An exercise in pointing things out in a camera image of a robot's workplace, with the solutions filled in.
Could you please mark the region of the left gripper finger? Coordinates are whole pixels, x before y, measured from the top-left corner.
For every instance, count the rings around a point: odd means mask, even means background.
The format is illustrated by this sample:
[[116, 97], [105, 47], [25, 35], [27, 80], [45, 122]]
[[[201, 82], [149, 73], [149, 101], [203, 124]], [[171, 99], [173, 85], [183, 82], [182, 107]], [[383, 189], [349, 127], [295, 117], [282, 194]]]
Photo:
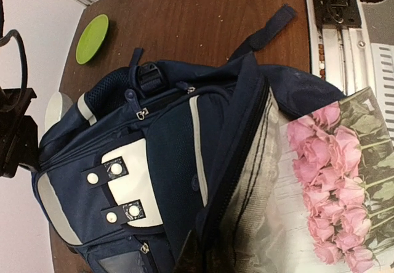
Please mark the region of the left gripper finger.
[[222, 235], [215, 238], [210, 248], [203, 247], [196, 229], [189, 231], [175, 272], [231, 273], [236, 272], [228, 254], [228, 246]]

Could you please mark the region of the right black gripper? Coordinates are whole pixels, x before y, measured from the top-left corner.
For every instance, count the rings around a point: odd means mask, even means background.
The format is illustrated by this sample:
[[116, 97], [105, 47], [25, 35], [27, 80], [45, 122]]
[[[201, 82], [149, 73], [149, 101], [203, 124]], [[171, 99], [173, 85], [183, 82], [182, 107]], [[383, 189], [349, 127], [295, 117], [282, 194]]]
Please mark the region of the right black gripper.
[[1, 90], [2, 177], [14, 177], [19, 166], [32, 172], [38, 170], [38, 126], [25, 114], [35, 98], [32, 88], [25, 92]]

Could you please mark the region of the navy blue student backpack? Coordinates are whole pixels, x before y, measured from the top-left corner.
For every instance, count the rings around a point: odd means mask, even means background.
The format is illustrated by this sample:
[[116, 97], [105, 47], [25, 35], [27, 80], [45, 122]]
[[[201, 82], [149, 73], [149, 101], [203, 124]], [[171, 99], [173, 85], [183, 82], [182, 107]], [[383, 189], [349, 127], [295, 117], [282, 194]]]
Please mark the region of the navy blue student backpack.
[[278, 114], [344, 97], [309, 73], [256, 61], [295, 17], [283, 5], [221, 67], [140, 63], [136, 48], [45, 133], [34, 196], [94, 272], [175, 272], [193, 229], [207, 248], [221, 234], [236, 266], [236, 236], [270, 196]]

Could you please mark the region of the white book pink flowers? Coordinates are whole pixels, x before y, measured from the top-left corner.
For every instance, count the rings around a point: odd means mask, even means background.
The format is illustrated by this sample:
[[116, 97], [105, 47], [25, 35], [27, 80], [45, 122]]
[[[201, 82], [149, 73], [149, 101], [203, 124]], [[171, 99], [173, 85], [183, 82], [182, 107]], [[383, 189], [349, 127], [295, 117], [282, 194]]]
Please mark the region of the white book pink flowers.
[[370, 88], [296, 120], [248, 272], [392, 272], [393, 131]]

